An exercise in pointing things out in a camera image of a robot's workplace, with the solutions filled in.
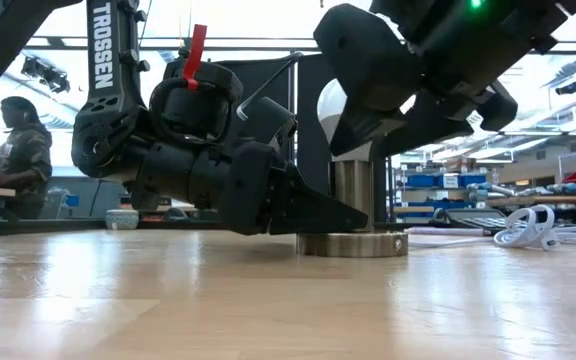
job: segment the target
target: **red handle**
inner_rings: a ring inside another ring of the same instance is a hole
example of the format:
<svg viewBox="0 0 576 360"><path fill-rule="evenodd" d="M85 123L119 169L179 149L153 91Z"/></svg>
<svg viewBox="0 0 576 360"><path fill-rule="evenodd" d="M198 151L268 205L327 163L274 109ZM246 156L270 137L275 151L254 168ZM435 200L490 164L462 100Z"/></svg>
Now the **red handle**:
<svg viewBox="0 0 576 360"><path fill-rule="evenodd" d="M201 66L201 55L204 53L204 43L206 42L206 32L208 27L206 25L195 25L192 33L192 46L190 47L190 54L186 60L186 65L182 71L181 76L188 81L188 89L197 90L197 80L195 80L195 73Z"/></svg>

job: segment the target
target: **bowl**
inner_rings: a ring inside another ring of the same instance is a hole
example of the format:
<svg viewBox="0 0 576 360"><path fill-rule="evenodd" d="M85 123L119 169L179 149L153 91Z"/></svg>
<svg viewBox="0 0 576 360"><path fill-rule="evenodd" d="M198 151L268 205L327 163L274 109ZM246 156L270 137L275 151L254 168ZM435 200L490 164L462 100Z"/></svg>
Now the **bowl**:
<svg viewBox="0 0 576 360"><path fill-rule="evenodd" d="M135 230L139 225L137 210L116 209L106 212L106 226L110 230Z"/></svg>

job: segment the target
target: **storage bin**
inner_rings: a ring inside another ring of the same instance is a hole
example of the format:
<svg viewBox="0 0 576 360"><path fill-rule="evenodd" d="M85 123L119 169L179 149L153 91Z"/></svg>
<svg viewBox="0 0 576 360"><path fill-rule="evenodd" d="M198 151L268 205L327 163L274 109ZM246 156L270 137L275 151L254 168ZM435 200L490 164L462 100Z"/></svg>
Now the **storage bin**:
<svg viewBox="0 0 576 360"><path fill-rule="evenodd" d="M437 186L435 176L431 175L411 175L408 176L406 186L410 187L434 187Z"/></svg>
<svg viewBox="0 0 576 360"><path fill-rule="evenodd" d="M468 207L474 207L475 203L466 201L453 201L450 203L451 209L466 209Z"/></svg>
<svg viewBox="0 0 576 360"><path fill-rule="evenodd" d="M486 175L459 175L459 186L466 187L470 184L481 184L486 182Z"/></svg>

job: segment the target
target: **shirt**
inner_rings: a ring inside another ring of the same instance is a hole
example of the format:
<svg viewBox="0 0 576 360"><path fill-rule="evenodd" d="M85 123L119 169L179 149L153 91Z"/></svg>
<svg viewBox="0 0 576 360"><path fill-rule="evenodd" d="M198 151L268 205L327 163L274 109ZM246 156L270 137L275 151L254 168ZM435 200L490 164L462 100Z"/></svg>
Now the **shirt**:
<svg viewBox="0 0 576 360"><path fill-rule="evenodd" d="M13 129L0 149L0 173L10 175L28 170L39 177L31 182L12 186L15 200L43 202L48 180L52 175L50 147L52 136L41 124Z"/></svg>

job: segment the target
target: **round metal base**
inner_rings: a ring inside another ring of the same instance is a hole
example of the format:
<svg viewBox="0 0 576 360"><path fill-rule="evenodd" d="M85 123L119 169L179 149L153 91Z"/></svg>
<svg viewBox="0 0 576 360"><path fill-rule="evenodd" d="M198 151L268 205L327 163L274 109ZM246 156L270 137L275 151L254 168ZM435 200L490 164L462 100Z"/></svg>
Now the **round metal base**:
<svg viewBox="0 0 576 360"><path fill-rule="evenodd" d="M297 234L297 253L350 258L406 256L408 255L408 234Z"/></svg>

